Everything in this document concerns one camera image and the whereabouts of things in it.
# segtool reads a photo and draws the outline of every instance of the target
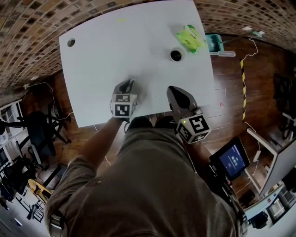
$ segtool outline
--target green object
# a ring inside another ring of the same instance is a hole
[[[181,33],[177,33],[178,39],[191,52],[196,53],[198,48],[206,45],[206,41],[202,40],[192,25],[185,25]]]
[[[224,51],[224,46],[222,44],[222,39],[220,35],[205,35],[207,37],[208,48],[210,53],[217,53],[219,51]]]

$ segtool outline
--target white table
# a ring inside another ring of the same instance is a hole
[[[266,192],[280,182],[296,165],[296,138],[289,141],[280,150],[276,150],[268,141],[252,129],[248,128],[247,132],[274,155],[270,170],[262,186],[260,186],[254,176],[245,169],[246,174],[259,192],[259,195],[265,195]]]
[[[170,111],[167,87],[191,93],[199,106],[215,102],[208,47],[173,62],[170,51],[182,47],[176,33],[193,25],[204,29],[191,0],[138,4],[91,19],[60,36],[63,73],[79,127],[106,122],[110,99],[123,80],[136,80],[139,106],[134,117]],[[75,44],[68,47],[70,39]]]

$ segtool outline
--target brick wall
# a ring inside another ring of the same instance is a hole
[[[0,105],[24,94],[35,75],[62,68],[60,35],[101,14],[152,0],[0,0]],[[296,51],[295,0],[196,0],[206,32],[242,34]]]

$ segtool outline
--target wooden floor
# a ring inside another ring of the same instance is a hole
[[[289,75],[292,72],[292,54],[275,46],[256,41],[258,54],[247,57],[244,61],[246,85],[247,85],[247,113],[246,121],[261,135],[265,135],[270,128],[279,124],[280,113],[278,112],[273,97],[273,74]],[[213,131],[203,140],[206,148],[215,153],[233,136],[239,136],[247,151],[249,159],[252,160],[258,150],[258,143],[247,135],[247,124],[242,123],[243,90],[240,59],[246,54],[253,54],[256,48],[252,41],[240,39],[224,45],[225,50],[233,50],[236,57],[211,56],[217,100],[214,105],[205,106],[202,111],[209,117]],[[53,88],[56,101],[60,104],[64,115],[72,112],[63,74],[58,73],[51,79],[46,80]],[[51,90],[46,84],[32,87],[33,92],[28,93],[23,102],[23,110],[28,114],[34,110],[41,110],[52,101]],[[56,157],[52,161],[59,160],[67,164],[75,158],[78,150],[95,132],[94,126],[78,128],[75,117],[70,115],[72,121],[66,124],[65,135],[72,140],[72,143],[65,145],[56,140]],[[116,159],[117,151],[124,137],[123,128],[120,129],[111,150],[106,158],[112,164]],[[264,166],[270,164],[272,156],[266,150],[262,150],[260,162],[255,177],[262,183],[265,177]],[[110,165],[105,160],[98,172],[104,171]],[[251,163],[248,170],[253,172],[256,163]],[[233,188],[235,191],[243,188],[249,180],[245,175],[235,180]],[[248,189],[253,189],[249,184],[244,190],[238,193],[242,196]]]

